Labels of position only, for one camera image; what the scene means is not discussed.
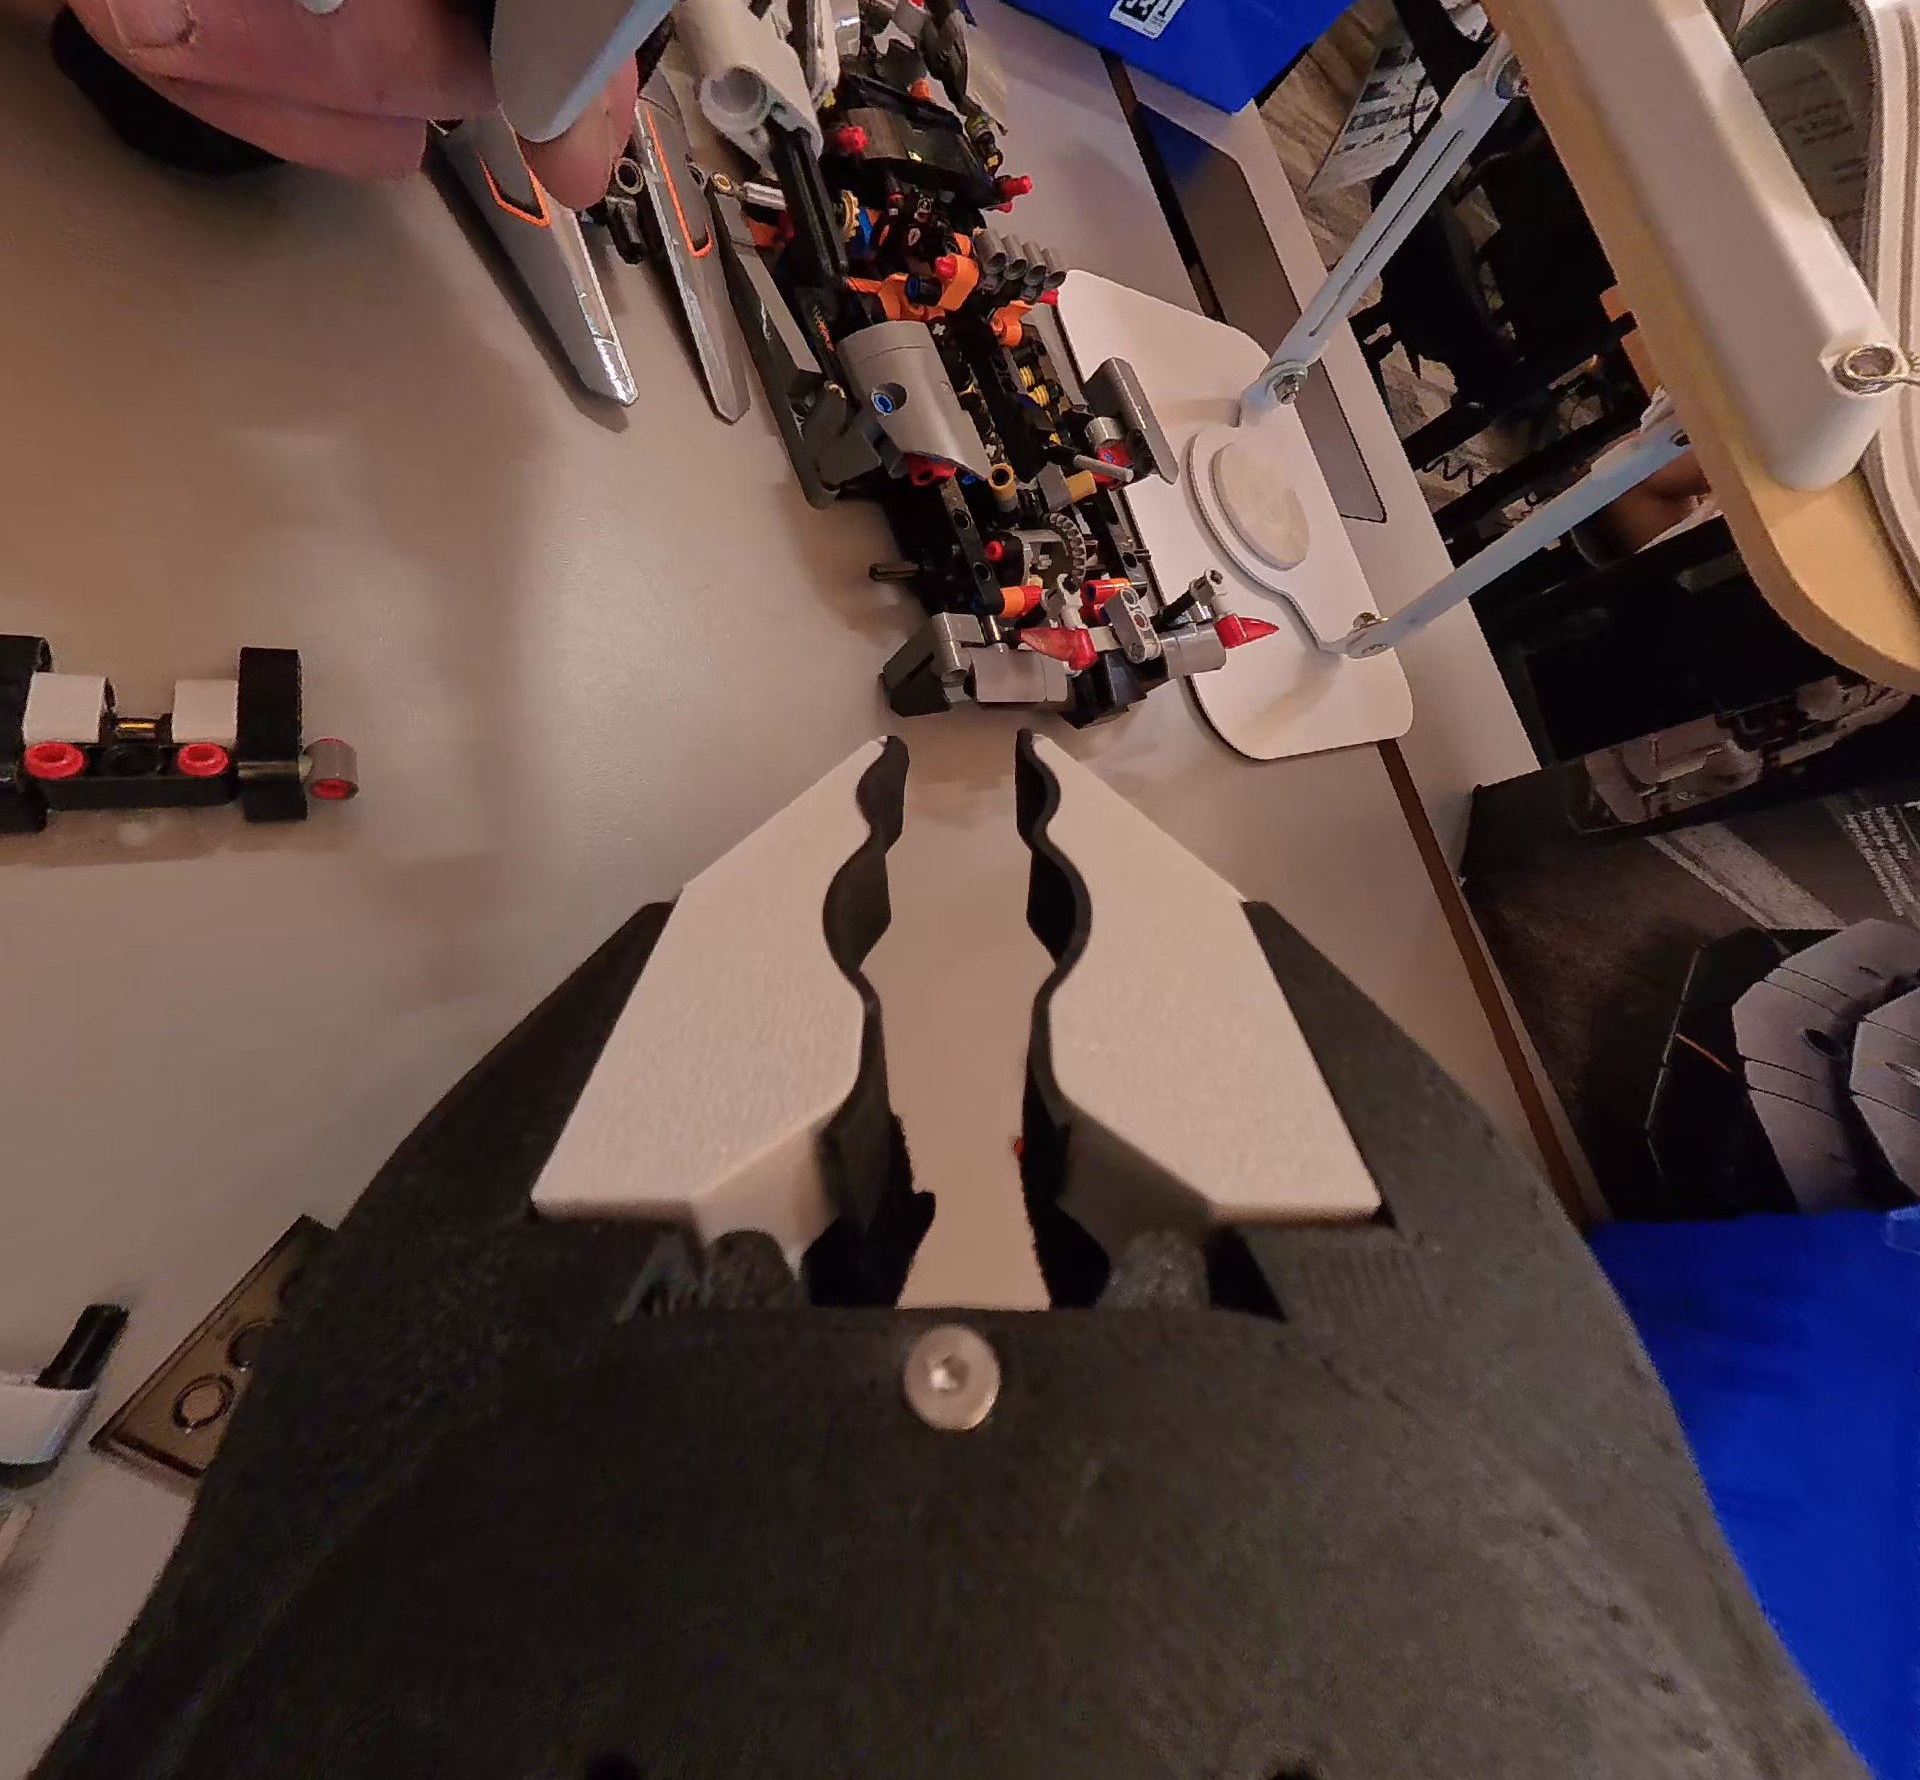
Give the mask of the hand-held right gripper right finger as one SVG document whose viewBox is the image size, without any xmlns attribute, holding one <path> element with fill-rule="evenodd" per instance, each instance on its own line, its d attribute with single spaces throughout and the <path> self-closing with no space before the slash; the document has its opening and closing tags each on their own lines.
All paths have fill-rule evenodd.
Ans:
<svg viewBox="0 0 1920 1780">
<path fill-rule="evenodd" d="M 1021 1104 L 1045 1279 L 1109 1279 L 1145 1236 L 1368 1224 L 1385 1197 L 1250 903 L 1059 744 L 1016 742 L 1026 926 L 1049 969 Z"/>
</svg>

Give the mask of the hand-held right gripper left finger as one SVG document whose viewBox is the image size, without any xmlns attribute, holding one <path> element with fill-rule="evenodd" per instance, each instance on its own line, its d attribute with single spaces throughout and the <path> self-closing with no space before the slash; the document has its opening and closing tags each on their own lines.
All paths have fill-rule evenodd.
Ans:
<svg viewBox="0 0 1920 1780">
<path fill-rule="evenodd" d="M 770 1242 L 821 1303 L 898 1303 L 914 1173 L 868 956 L 909 750 L 858 748 L 667 912 L 531 1189 L 550 1220 Z"/>
</svg>

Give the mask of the light grey lego connector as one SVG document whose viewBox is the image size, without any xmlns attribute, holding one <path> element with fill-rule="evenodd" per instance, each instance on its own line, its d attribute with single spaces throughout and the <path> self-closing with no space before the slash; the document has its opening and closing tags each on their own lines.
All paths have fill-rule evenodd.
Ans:
<svg viewBox="0 0 1920 1780">
<path fill-rule="evenodd" d="M 788 40 L 743 0 L 681 0 L 678 40 L 689 60 L 702 110 L 717 134 L 760 164 L 773 164 L 773 132 L 824 147 L 804 67 Z"/>
</svg>

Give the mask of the grey lego fin assembly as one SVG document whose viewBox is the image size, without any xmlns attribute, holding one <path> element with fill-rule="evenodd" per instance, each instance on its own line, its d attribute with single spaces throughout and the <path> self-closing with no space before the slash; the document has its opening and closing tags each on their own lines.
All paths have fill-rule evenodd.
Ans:
<svg viewBox="0 0 1920 1780">
<path fill-rule="evenodd" d="M 583 389 L 632 407 L 637 380 L 606 301 L 595 243 L 626 263 L 656 263 L 678 291 L 708 403 L 725 423 L 752 404 L 748 357 L 723 265 L 723 225 L 693 162 L 665 73 L 641 87 L 628 148 L 595 209 L 558 207 L 498 116 L 436 132 L 433 155 L 491 233 L 528 301 Z"/>
</svg>

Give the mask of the lego technic car chassis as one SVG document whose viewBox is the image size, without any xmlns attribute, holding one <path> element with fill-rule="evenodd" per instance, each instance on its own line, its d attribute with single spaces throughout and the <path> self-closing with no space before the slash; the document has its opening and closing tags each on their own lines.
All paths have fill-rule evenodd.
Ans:
<svg viewBox="0 0 1920 1780">
<path fill-rule="evenodd" d="M 794 46 L 788 0 L 748 6 Z M 1005 162 L 965 0 L 834 14 L 840 62 L 803 62 L 822 153 L 776 129 L 765 181 L 708 198 L 807 500 L 879 506 L 898 559 L 873 578 L 924 613 L 882 672 L 891 712 L 1087 728 L 1226 669 L 1276 627 L 1212 562 L 1177 588 L 1149 572 L 1129 495 L 1175 474 L 1170 443 L 1131 362 L 1080 366 L 1055 252 L 997 223 L 1032 181 Z"/>
</svg>

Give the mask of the black flat lego plate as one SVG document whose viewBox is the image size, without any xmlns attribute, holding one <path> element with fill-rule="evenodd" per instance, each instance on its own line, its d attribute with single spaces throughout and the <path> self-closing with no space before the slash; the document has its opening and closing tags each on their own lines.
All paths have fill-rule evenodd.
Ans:
<svg viewBox="0 0 1920 1780">
<path fill-rule="evenodd" d="M 198 1488 L 247 1399 L 261 1349 L 334 1229 L 300 1217 L 90 1438 L 90 1449 L 181 1490 Z"/>
</svg>

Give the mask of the black lego subassembly red pins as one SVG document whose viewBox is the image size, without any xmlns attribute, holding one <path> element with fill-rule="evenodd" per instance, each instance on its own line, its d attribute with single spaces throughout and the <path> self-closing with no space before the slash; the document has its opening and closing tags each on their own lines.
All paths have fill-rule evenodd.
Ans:
<svg viewBox="0 0 1920 1780">
<path fill-rule="evenodd" d="M 227 678 L 179 682 L 165 712 L 116 703 L 101 675 L 61 672 L 38 636 L 3 637 L 3 834 L 61 813 L 235 805 L 253 826 L 296 824 L 357 798 L 357 752 L 304 732 L 304 669 L 247 646 Z"/>
</svg>

